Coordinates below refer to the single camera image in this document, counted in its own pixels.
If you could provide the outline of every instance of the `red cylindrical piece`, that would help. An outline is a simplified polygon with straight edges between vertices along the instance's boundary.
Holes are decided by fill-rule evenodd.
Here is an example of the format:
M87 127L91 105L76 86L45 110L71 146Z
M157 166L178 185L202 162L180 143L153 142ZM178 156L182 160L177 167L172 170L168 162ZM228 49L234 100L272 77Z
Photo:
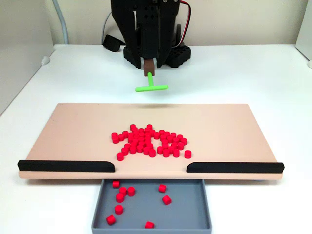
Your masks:
M176 143L172 143L171 146L174 147L175 149L177 149L177 144Z
M166 189L167 189L166 185L163 185L163 184L161 184L161 185L158 187L158 191L159 191L160 193L163 193L163 194L166 192Z
M119 188L119 181L118 181L118 180L114 180L114 181L113 181L113 188L114 188L114 189Z
M141 146L141 145L138 145L137 147L136 147L136 151L138 152L138 153L142 153L143 152L143 146Z
M178 143L180 142L180 140L179 140L179 138L174 137L174 138L172 139L172 142L178 144Z
M154 223L152 223L152 222L146 222L146 224L145 224L145 228L146 229L153 229L154 228Z
M123 207L122 207L121 205L116 205L116 206L115 206L115 213L116 213L117 215L121 215L122 212L123 212Z
M155 132L154 133L154 139L158 140L160 138L160 133Z
M136 190L134 189L134 187L129 187L127 190L127 194L128 196L134 196L136 193Z
M171 201L171 198L168 196L168 195L165 195L163 198L162 198L162 201L165 203L165 205L169 205L172 201Z
M117 160L118 161L123 161L123 153L118 153L117 154Z
M123 141L125 139L125 137L123 136L123 134L119 134L118 139L119 139L119 141Z
M121 152L124 156L128 155L128 152L129 152L129 148L122 148L121 149Z
M124 187L121 187L121 188L119 189L119 193L120 193L120 194L123 194L124 196L126 196L126 195L127 195L127 189L124 188Z
M134 155L137 152L137 148L135 146L131 146L129 152Z
M113 215L108 216L106 218L106 222L108 223L108 225L113 225L114 223L116 223L116 218Z
M172 136L167 136L167 141L168 143L172 143L173 137Z
M135 124L131 124L130 125L130 130L132 131L134 128L136 128L136 125Z
M181 143L183 143L184 145L187 145L187 138L182 138Z
M169 146L168 147L169 153L172 155L174 153L174 147Z
M169 148L169 145L167 143L162 143L161 146L164 150Z
M122 134L123 134L123 137L124 137L124 138L128 138L129 132L128 132L128 131L123 131Z
M180 142L180 143L177 145L177 148L178 148L179 150L184 150L184 144Z
M150 154L150 148L149 148L149 147L145 147L145 148L143 149L143 153L144 153L145 155L149 155L149 154Z
M116 195L116 201L117 202L119 202L119 203L121 203L121 202L123 202L123 198L124 198L125 196L123 195L123 194L117 194Z
M157 154L162 155L163 150L164 150L163 147L158 146L158 147L157 147Z
M174 157L179 157L180 156L180 150L175 149L174 150Z
M161 143L162 144L168 144L168 140L167 139L161 140Z
M184 152L184 156L185 156L185 158L191 158L192 152L191 152L190 150L186 150L186 151Z
M131 143L132 143L132 141L133 141L133 137L129 137L129 136L128 136L128 143L130 143L130 144L131 144Z
M169 150L168 150L168 149L164 149L164 150L162 151L162 155L163 155L164 157L169 157Z
M183 138L183 135L182 135L182 134L179 134L179 135L177 135L176 137L179 139L179 141L181 141L181 139Z
M150 150L149 155L150 155L150 157L155 157L156 156L156 150L154 150L154 149Z
M112 137L113 143L118 144L119 143L119 138L117 136Z

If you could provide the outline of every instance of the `gray tray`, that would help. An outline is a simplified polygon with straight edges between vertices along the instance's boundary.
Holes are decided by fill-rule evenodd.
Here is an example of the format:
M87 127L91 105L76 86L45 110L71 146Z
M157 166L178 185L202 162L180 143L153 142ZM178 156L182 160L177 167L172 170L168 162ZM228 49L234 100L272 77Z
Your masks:
M211 233L211 222L206 199L204 180L201 179L120 179L121 187L134 187L136 194L126 196L122 203L116 202L118 189L112 180L103 180L92 222L93 234L124 233ZM158 186L167 186L166 193L158 192ZM169 195L168 206L162 197ZM122 205L122 215L115 214L115 206ZM106 217L114 215L116 223L109 226ZM145 229L147 221L154 229Z

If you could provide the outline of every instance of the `beige tray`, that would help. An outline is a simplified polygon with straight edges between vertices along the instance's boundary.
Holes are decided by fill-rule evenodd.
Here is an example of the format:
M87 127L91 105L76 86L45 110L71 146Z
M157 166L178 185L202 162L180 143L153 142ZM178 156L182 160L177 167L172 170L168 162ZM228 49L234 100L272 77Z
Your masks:
M126 141L111 133L130 124L183 134L192 158L127 155ZM153 144L160 145L159 140ZM276 162L247 104L72 104L60 103L30 151L28 160L110 161L115 173L20 171L21 178L196 178L280 179L282 174L187 173L191 162Z

